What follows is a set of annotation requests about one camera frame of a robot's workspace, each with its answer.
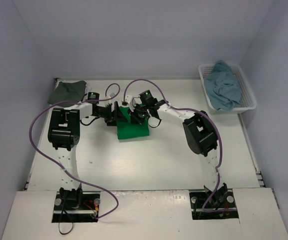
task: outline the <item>white platform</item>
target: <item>white platform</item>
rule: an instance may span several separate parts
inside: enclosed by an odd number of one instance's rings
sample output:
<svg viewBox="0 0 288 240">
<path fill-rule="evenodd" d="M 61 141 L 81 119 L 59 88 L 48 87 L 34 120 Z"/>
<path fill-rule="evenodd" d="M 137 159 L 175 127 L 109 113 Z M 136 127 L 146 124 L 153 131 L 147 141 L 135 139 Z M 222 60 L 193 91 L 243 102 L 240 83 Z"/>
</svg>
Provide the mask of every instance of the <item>white platform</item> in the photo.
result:
<svg viewBox="0 0 288 240">
<path fill-rule="evenodd" d="M 104 98 L 106 87 L 116 81 L 90 80 L 94 92 Z M 116 98 L 119 103 L 129 80 L 117 81 L 122 88 Z M 207 110 L 200 80 L 155 80 L 168 100 L 176 107 Z M 150 89 L 161 99 L 158 90 L 147 82 L 136 82 L 128 94 L 138 95 Z M 258 188 L 259 184 L 238 116 L 212 115 L 223 139 L 221 174 L 229 188 Z M 48 142 L 50 114 L 42 133 L 39 147 L 57 157 Z M 162 121 L 149 137 L 118 141 L 116 127 L 107 127 L 102 119 L 91 126 L 81 126 L 81 139 L 77 146 L 77 165 L 81 179 L 114 191 L 136 190 L 191 190 L 204 186 L 199 158 L 188 147 L 184 130 Z M 57 191 L 61 178 L 59 168 L 36 154 L 29 191 Z M 97 191 L 83 186 L 85 191 Z"/>
<path fill-rule="evenodd" d="M 233 189 L 239 219 L 192 220 L 187 190 L 116 192 L 119 208 L 66 236 L 51 223 L 55 191 L 17 192 L 3 240 L 288 240 L 269 188 Z M 100 213 L 115 205 L 101 193 Z M 67 231 L 71 223 L 62 223 Z"/>
</svg>

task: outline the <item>screw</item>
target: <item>screw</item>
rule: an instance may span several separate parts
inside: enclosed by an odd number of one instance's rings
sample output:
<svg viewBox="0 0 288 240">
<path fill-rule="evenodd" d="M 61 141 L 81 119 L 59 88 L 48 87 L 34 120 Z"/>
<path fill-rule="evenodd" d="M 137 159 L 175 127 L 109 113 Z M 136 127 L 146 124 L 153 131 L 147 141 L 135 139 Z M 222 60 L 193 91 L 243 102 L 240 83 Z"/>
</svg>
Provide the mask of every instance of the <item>screw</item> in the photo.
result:
<svg viewBox="0 0 288 240">
<path fill-rule="evenodd" d="M 60 206 L 61 203 L 62 203 L 62 200 L 60 198 L 57 198 L 55 200 L 55 206 Z"/>
<path fill-rule="evenodd" d="M 197 202 L 197 197 L 193 196 L 190 201 L 192 202 L 192 204 L 195 204 Z"/>
<path fill-rule="evenodd" d="M 94 204 L 96 204 L 98 206 L 100 204 L 100 199 L 99 198 L 95 198 Z"/>
<path fill-rule="evenodd" d="M 227 196 L 226 200 L 232 204 L 234 202 L 234 198 L 232 196 Z"/>
</svg>

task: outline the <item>blue towel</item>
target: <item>blue towel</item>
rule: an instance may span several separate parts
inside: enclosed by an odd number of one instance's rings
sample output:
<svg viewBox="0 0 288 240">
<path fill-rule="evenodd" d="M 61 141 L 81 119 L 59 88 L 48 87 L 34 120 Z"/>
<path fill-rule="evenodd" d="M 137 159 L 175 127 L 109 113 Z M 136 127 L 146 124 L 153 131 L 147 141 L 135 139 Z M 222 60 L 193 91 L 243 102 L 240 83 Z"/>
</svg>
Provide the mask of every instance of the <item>blue towel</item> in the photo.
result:
<svg viewBox="0 0 288 240">
<path fill-rule="evenodd" d="M 209 100 L 216 110 L 232 110 L 240 104 L 242 95 L 239 82 L 230 67 L 222 60 L 218 61 L 211 74 L 204 81 Z"/>
</svg>

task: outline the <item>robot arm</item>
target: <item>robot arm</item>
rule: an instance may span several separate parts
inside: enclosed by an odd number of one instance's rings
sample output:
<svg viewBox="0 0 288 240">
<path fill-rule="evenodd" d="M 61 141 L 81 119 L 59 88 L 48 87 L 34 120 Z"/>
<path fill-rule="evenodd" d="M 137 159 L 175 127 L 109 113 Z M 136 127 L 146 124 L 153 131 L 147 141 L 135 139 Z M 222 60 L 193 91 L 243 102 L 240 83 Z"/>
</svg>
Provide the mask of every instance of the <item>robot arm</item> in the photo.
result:
<svg viewBox="0 0 288 240">
<path fill-rule="evenodd" d="M 218 164 L 217 135 L 211 124 L 197 113 L 176 111 L 170 108 L 164 100 L 158 101 L 153 98 L 149 90 L 139 94 L 139 98 L 142 102 L 141 105 L 137 104 L 135 98 L 129 95 L 123 102 L 123 105 L 130 107 L 131 123 L 142 124 L 147 117 L 154 117 L 160 121 L 165 120 L 183 127 L 190 149 L 196 154 L 205 156 L 201 160 L 201 165 L 206 180 L 205 192 L 210 195 L 215 188 L 219 174 L 215 170 L 215 166 Z M 98 106 L 96 100 L 99 99 L 99 94 L 94 92 L 88 94 L 88 99 L 94 102 L 53 109 L 48 131 L 48 140 L 57 150 L 58 161 L 76 178 L 79 178 L 76 145 L 80 138 L 80 120 L 88 116 L 102 117 L 108 126 L 116 126 L 116 121 L 127 122 L 120 112 L 117 102 L 114 103 L 114 106 L 111 103 L 105 107 Z M 222 185 L 220 182 L 220 186 L 222 187 L 217 190 L 212 199 L 214 202 L 227 193 L 226 184 Z M 77 206 L 82 195 L 81 185 L 70 179 L 64 171 L 62 171 L 60 192 L 63 191 L 69 192 L 71 200 L 77 201 Z"/>
<path fill-rule="evenodd" d="M 217 135 L 211 124 L 203 116 L 191 111 L 177 111 L 168 106 L 164 100 L 157 101 L 150 91 L 139 94 L 142 105 L 136 103 L 133 96 L 126 96 L 125 102 L 130 106 L 130 116 L 133 122 L 141 124 L 148 117 L 164 120 L 184 128 L 189 148 L 196 154 L 202 154 L 200 159 L 205 179 L 205 191 L 212 191 L 218 180 L 215 167 L 217 158 Z"/>
</svg>

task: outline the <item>red wire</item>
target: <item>red wire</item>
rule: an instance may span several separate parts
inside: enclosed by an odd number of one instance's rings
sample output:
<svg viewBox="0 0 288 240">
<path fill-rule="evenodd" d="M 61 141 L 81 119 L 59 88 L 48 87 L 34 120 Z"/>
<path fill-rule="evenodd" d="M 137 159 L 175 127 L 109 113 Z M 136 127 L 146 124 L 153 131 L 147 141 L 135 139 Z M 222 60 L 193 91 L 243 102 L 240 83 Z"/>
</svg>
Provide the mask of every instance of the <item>red wire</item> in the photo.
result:
<svg viewBox="0 0 288 240">
<path fill-rule="evenodd" d="M 93 210 L 90 206 L 88 206 L 85 202 L 84 202 L 84 204 L 87 206 L 87 207 L 89 207 L 91 210 Z"/>
<path fill-rule="evenodd" d="M 225 203 L 225 209 L 228 209 L 228 203 L 227 202 Z"/>
</svg>

